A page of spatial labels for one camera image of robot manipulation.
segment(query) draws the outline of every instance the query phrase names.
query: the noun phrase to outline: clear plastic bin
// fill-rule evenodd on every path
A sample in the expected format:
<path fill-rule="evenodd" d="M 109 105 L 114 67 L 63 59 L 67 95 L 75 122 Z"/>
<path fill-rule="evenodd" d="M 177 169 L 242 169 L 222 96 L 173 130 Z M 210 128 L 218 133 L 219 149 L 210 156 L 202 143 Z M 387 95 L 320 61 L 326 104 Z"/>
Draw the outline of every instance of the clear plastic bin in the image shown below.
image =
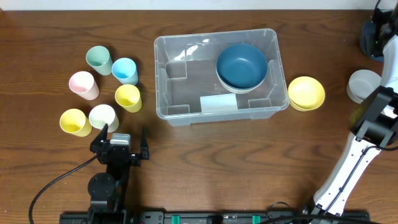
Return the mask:
<path fill-rule="evenodd" d="M 216 62 L 230 45 L 251 44 L 266 56 L 268 72 L 255 90 L 236 94 L 237 110 L 202 112 L 201 97 L 230 93 Z M 155 47 L 156 111 L 172 126 L 232 119 L 266 119 L 289 105 L 279 46 L 272 29 L 158 37 Z"/>

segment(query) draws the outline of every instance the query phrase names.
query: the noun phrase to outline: light blue cup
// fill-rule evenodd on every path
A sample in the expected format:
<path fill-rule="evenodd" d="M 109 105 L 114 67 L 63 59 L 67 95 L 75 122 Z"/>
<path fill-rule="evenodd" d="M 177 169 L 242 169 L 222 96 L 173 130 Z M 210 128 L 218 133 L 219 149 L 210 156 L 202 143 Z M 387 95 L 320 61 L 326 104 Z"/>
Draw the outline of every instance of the light blue cup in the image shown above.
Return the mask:
<path fill-rule="evenodd" d="M 121 58 L 113 63 L 112 74 L 123 85 L 137 85 L 138 73 L 136 63 L 129 58 Z"/>

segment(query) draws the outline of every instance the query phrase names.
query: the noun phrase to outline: blue bowl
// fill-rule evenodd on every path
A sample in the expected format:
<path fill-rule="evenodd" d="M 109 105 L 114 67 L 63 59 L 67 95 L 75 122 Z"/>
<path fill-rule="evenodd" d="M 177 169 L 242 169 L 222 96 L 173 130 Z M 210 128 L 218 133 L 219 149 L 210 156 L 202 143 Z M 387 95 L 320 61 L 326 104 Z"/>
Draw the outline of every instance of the blue bowl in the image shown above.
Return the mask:
<path fill-rule="evenodd" d="M 249 44 L 225 49 L 217 59 L 216 71 L 223 86 L 233 93 L 247 93 L 259 86 L 268 70 L 264 54 Z"/>

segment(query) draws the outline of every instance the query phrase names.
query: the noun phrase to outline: yellow cup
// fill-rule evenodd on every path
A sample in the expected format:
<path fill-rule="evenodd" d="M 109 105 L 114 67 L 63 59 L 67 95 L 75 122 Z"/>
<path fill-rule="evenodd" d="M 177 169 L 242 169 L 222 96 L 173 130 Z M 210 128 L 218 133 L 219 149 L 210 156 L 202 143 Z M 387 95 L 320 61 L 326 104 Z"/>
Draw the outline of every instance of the yellow cup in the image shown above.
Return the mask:
<path fill-rule="evenodd" d="M 86 115 L 78 109 L 70 109 L 61 115 L 60 126 L 63 131 L 79 137 L 87 136 L 93 127 Z"/>
<path fill-rule="evenodd" d="M 137 87 L 127 84 L 119 87 L 114 94 L 116 102 L 128 112 L 134 113 L 141 109 L 141 94 Z"/>

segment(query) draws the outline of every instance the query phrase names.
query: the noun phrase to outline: wood grain surface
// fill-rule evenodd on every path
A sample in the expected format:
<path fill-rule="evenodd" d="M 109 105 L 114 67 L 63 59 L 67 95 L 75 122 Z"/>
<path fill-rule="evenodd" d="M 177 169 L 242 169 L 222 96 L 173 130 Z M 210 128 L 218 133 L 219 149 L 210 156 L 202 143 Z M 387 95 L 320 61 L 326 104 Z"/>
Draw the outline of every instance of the wood grain surface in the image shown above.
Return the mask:
<path fill-rule="evenodd" d="M 35 11 L 0 14 L 0 223 L 28 223 L 36 193 L 87 161 L 90 142 L 59 127 L 60 115 L 86 115 L 113 105 L 119 133 L 137 150 L 148 129 L 150 160 L 131 169 L 127 206 L 168 211 L 265 210 L 276 201 L 305 204 L 326 181 L 348 136 L 357 106 L 346 94 L 349 76 L 382 64 L 363 55 L 358 37 L 370 11 Z M 154 40 L 160 35 L 271 28 L 277 32 L 285 78 L 308 75 L 325 87 L 326 101 L 311 112 L 291 107 L 265 120 L 171 127 L 155 112 Z M 88 49 L 106 46 L 114 60 L 138 64 L 143 108 L 128 113 L 114 101 L 120 83 L 85 61 Z M 86 101 L 68 79 L 90 71 L 100 95 Z M 366 209 L 374 221 L 398 220 L 398 152 L 381 152 L 353 190 L 346 208 Z M 105 166 L 93 162 L 39 198 L 36 223 L 89 207 L 89 179 Z"/>

